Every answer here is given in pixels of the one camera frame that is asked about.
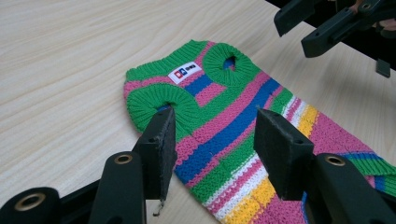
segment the striped knit sweater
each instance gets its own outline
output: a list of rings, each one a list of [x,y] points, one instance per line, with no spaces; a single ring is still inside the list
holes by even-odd
[[[396,194],[394,167],[232,46],[191,41],[126,76],[124,97],[139,132],[162,106],[175,109],[175,173],[222,223],[306,222],[304,201],[281,202],[253,150],[257,106],[284,116],[315,153],[347,157],[373,187]]]

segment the white stripe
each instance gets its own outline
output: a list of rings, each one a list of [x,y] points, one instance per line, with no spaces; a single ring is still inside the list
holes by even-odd
[[[256,160],[259,160],[259,159],[260,158],[257,155],[257,153],[254,153],[253,157],[247,159],[247,162],[245,162],[245,165],[243,167],[240,167],[240,169],[235,174],[232,174],[233,176],[227,182],[225,182],[221,186],[221,188],[216,190],[216,192],[212,196],[210,196],[210,198],[206,202],[204,202],[203,205],[205,207],[208,207],[211,203],[213,203],[213,201],[215,201],[224,190],[226,190],[228,187],[230,187],[233,184],[233,182],[235,181],[236,178],[238,178],[239,176],[242,176],[248,170],[248,168],[251,167],[251,165]]]
[[[251,191],[256,189],[260,183],[267,177],[268,174],[264,167],[261,167],[245,184],[242,186],[238,192],[228,201],[220,210],[214,214],[218,220],[224,219],[227,214],[231,213],[235,207],[249,195]]]
[[[286,107],[284,108],[284,110],[282,111],[282,116],[283,117],[287,117],[288,116],[289,111],[291,110],[291,108],[295,104],[295,101],[296,101],[296,97],[293,95],[291,97],[290,101],[288,102],[288,104],[286,105]]]
[[[293,114],[293,117],[291,118],[291,124],[294,127],[298,127],[298,124],[300,123],[300,117],[303,114],[303,112],[305,111],[306,108],[306,103],[304,101],[301,101],[300,105],[298,106],[298,108],[296,109],[296,111]]]

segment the screw hole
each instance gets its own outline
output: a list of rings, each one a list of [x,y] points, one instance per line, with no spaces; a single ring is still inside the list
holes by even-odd
[[[131,155],[120,155],[114,160],[114,162],[116,164],[125,164],[125,163],[130,162],[131,160],[132,160]]]
[[[371,7],[370,4],[364,4],[364,5],[363,5],[363,8],[364,8],[364,9],[368,9],[368,8],[370,8],[370,7]]]
[[[332,165],[336,165],[336,166],[344,166],[346,163],[334,156],[327,156],[325,159],[328,163],[332,164]]]
[[[39,206],[46,199],[46,195],[38,192],[23,197],[15,204],[15,210],[24,212]]]

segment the wood grain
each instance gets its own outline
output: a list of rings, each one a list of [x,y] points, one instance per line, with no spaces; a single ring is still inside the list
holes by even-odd
[[[265,1],[1,1],[0,204],[48,186],[64,196],[98,179],[139,134],[125,72],[195,40],[229,43],[396,165],[396,74],[339,44],[306,59],[300,24],[281,38]],[[158,202],[148,202],[148,214]],[[173,177],[148,223],[217,223]]]

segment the yellow stripe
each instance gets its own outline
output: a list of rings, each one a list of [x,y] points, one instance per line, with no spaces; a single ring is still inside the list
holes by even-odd
[[[311,135],[312,127],[315,124],[317,115],[318,111],[312,105],[308,105],[305,108],[303,115],[300,117],[300,123],[298,124],[297,129],[306,137]]]
[[[222,223],[243,224],[249,223],[256,213],[261,209],[260,205],[266,207],[274,197],[275,190],[266,177],[257,188],[249,193],[239,204],[221,221]]]

